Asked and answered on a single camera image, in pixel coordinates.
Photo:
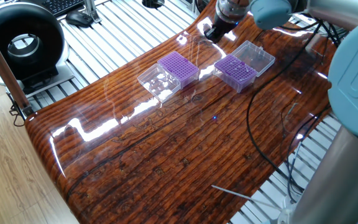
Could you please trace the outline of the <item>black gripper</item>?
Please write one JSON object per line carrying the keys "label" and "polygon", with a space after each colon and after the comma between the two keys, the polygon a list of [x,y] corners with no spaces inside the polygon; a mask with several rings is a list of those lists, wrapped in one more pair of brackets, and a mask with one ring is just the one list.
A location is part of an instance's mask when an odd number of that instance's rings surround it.
{"label": "black gripper", "polygon": [[226,33],[233,30],[237,25],[238,22],[227,22],[216,14],[212,27],[204,30],[204,36],[214,44],[217,44]]}

